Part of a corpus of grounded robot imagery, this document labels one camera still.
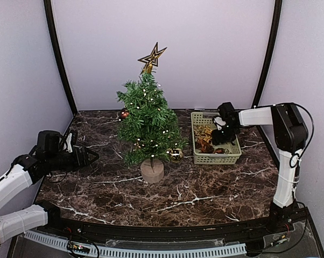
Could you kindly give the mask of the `green plastic basket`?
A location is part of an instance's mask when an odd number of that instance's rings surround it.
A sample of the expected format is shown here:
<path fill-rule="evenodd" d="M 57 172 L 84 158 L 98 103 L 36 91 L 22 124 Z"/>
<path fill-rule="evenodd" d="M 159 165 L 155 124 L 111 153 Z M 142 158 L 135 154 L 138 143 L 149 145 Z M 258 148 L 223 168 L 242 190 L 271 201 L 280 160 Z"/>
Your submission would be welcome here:
<path fill-rule="evenodd" d="M 219 145 L 213 144 L 212 131 L 217 129 L 215 112 L 192 112 L 191 133 L 195 164 L 235 164 L 242 151 L 238 138 Z"/>

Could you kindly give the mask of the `gold black bauble ornament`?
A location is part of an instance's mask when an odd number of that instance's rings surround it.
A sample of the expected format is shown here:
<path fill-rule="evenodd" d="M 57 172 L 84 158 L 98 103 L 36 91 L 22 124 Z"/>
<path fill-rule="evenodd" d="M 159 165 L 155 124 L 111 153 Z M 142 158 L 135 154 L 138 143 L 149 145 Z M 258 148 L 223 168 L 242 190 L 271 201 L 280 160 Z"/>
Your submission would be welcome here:
<path fill-rule="evenodd" d="M 174 163 L 180 162 L 184 157 L 183 151 L 180 148 L 168 149 L 167 153 L 169 155 L 170 161 Z"/>

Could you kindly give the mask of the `red bauble ornament back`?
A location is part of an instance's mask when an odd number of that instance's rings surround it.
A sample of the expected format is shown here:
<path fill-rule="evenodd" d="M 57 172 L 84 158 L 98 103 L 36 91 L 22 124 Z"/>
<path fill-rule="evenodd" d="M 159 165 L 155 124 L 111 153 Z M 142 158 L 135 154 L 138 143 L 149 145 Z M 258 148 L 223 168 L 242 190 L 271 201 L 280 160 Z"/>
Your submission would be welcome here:
<path fill-rule="evenodd" d="M 126 108 L 121 109 L 119 114 L 119 120 L 120 121 L 125 120 L 129 114 L 130 114 L 129 111 Z"/>

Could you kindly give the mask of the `small green christmas tree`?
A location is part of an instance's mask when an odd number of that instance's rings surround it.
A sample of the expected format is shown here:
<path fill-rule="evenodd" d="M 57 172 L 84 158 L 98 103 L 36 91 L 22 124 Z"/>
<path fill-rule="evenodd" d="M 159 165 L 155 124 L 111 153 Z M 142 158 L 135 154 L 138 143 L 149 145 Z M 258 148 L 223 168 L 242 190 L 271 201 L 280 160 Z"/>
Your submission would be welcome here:
<path fill-rule="evenodd" d="M 170 161 L 168 149 L 183 149 L 187 139 L 181 135 L 176 113 L 168 107 L 163 90 L 153 74 L 143 73 L 139 81 L 128 81 L 126 92 L 117 92 L 118 100 L 129 111 L 118 126 L 118 137 L 129 142 L 125 153 L 127 165 L 140 164 L 147 159 Z"/>

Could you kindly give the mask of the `gold star tree topper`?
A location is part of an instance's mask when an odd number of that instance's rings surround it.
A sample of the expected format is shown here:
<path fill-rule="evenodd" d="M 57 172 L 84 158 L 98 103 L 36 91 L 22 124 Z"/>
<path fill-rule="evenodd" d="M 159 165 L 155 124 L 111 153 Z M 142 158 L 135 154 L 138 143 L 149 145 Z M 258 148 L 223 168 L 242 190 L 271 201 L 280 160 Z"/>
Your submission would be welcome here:
<path fill-rule="evenodd" d="M 144 64 L 141 74 L 143 74 L 143 73 L 150 74 L 152 72 L 153 67 L 158 67 L 158 60 L 159 60 L 160 56 L 166 50 L 167 50 L 167 47 L 159 49 L 158 42 L 156 42 L 155 46 L 153 47 L 153 49 L 149 55 L 138 59 L 139 62 L 142 62 Z"/>

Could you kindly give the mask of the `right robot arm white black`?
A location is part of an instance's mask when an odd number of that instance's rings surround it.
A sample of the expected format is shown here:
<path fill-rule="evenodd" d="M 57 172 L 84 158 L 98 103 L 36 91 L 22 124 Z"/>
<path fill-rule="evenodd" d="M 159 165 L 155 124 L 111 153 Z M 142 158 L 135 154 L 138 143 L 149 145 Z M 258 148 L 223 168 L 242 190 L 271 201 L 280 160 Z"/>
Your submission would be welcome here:
<path fill-rule="evenodd" d="M 313 132 L 308 132 L 299 109 L 308 114 L 311 122 L 314 121 L 306 108 L 292 102 L 245 110 L 236 110 L 231 102 L 225 102 L 217 108 L 219 115 L 213 118 L 216 126 L 212 132 L 213 141 L 221 144 L 233 141 L 243 127 L 258 125 L 273 127 L 280 161 L 273 203 L 281 209 L 295 201 L 301 158 L 314 135 Z"/>

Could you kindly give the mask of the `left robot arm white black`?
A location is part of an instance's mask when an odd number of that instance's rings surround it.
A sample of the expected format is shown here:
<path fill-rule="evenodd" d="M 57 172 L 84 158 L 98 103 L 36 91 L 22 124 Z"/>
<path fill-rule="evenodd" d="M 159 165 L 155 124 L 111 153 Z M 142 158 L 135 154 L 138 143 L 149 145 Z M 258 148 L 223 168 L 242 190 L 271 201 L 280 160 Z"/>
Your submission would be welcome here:
<path fill-rule="evenodd" d="M 92 164 L 99 155 L 89 148 L 76 147 L 77 131 L 64 137 L 57 131 L 41 131 L 37 144 L 25 155 L 15 158 L 0 177 L 0 210 L 23 190 L 35 185 L 53 171 L 66 173 Z M 0 245 L 14 236 L 39 226 L 62 234 L 66 223 L 60 209 L 49 201 L 38 201 L 30 207 L 0 216 Z"/>

